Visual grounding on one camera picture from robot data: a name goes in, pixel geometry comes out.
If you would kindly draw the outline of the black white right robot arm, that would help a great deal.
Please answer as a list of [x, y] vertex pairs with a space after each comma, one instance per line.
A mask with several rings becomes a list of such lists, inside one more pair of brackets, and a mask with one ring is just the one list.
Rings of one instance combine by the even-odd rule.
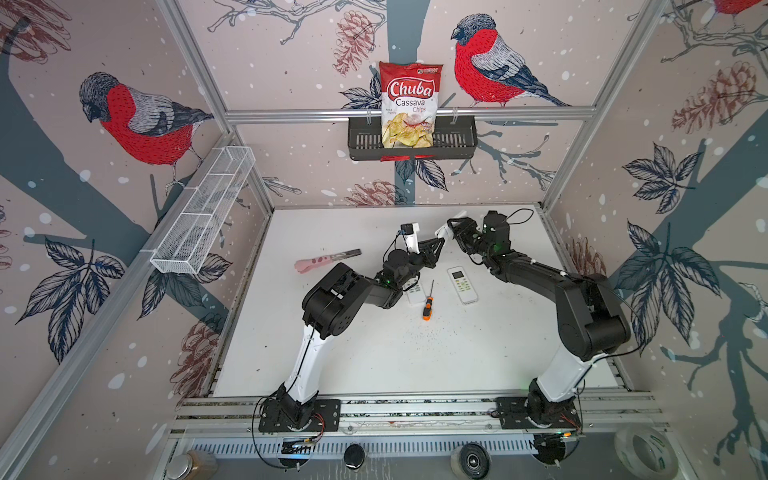
[[602, 274], [580, 275], [540, 263], [512, 248], [508, 217], [490, 210], [482, 224], [450, 218], [448, 231], [462, 252], [480, 257], [496, 279], [531, 290], [556, 308], [561, 346], [543, 374], [529, 385], [526, 412], [539, 427], [566, 419], [592, 366], [627, 343], [631, 328]]

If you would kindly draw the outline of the orange black screwdriver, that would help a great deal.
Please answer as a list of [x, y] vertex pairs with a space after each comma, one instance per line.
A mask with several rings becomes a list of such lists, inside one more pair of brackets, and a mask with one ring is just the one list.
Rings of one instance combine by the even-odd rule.
[[422, 319], [424, 321], [429, 321], [432, 317], [433, 302], [434, 302], [434, 297], [433, 297], [434, 284], [435, 282], [432, 281], [430, 284], [429, 292], [426, 295], [425, 305], [422, 310]]

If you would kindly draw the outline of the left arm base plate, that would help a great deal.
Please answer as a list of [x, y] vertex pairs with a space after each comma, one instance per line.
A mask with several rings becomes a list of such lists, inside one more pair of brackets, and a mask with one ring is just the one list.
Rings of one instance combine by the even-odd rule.
[[257, 408], [260, 433], [336, 432], [341, 417], [339, 399], [312, 399], [307, 403], [269, 398]]

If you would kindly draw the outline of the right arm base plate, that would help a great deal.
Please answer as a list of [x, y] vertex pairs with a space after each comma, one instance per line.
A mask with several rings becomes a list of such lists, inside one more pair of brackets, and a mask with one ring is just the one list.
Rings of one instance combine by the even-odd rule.
[[575, 398], [562, 402], [550, 402], [544, 397], [498, 397], [495, 399], [495, 416], [501, 428], [580, 430], [581, 417]]

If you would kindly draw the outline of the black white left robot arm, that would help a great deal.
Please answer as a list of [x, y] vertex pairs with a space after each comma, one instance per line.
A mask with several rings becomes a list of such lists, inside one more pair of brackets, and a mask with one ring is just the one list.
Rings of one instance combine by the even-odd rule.
[[345, 332], [363, 305], [394, 307], [418, 283], [422, 269], [435, 268], [444, 245], [444, 239], [434, 238], [394, 249], [373, 278], [339, 263], [310, 289], [302, 300], [304, 328], [296, 362], [274, 396], [292, 426], [305, 426], [314, 413], [331, 340]]

